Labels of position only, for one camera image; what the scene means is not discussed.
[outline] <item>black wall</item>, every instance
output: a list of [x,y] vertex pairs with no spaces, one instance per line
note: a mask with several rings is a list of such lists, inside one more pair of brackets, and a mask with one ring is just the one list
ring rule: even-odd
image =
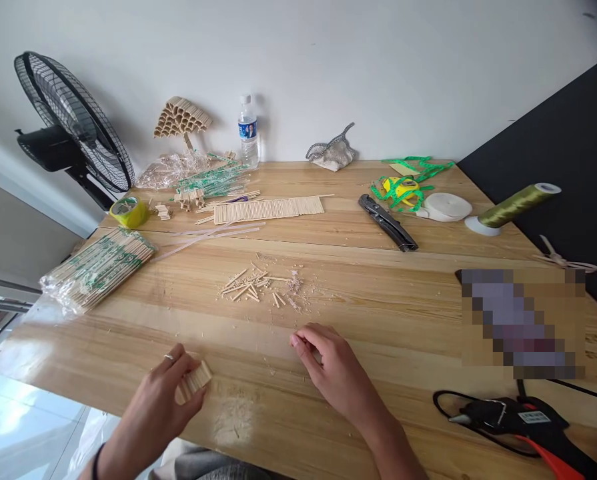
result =
[[[561,187],[515,224],[541,250],[539,234],[567,260],[597,265],[597,65],[458,165],[495,203],[539,181]],[[597,272],[587,290],[597,300]]]

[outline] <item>bottle label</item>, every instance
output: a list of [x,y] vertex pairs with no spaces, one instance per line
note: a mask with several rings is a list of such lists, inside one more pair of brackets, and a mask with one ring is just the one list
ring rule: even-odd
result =
[[240,138],[243,140],[252,139],[256,136],[256,120],[251,123],[238,122],[238,129],[240,130]]

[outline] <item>red handle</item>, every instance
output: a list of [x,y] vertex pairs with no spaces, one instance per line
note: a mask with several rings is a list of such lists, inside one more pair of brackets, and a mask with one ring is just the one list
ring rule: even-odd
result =
[[547,463],[554,472],[556,480],[585,480],[583,475],[571,468],[567,463],[563,462],[563,460],[555,456],[553,453],[550,453],[543,447],[539,446],[536,442],[527,437],[521,437],[520,435],[515,435],[515,437],[519,440],[526,441],[533,446],[533,448],[535,448],[543,460],[545,460],[545,463]]

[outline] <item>plastic water bottle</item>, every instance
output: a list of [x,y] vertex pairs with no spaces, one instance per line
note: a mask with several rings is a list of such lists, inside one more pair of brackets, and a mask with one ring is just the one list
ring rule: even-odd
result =
[[251,109],[251,95],[241,95],[240,103],[238,130],[243,165],[247,165],[251,170],[256,170],[258,168],[258,128],[256,115]]

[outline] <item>electric fan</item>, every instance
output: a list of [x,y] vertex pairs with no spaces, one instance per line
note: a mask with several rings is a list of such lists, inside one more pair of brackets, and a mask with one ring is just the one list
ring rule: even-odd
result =
[[31,133],[16,130],[18,144],[45,170],[65,170],[108,211],[113,200],[87,174],[112,192],[126,192],[135,177],[125,147],[96,100],[54,59],[27,51],[16,57],[14,67],[29,101],[47,125]]

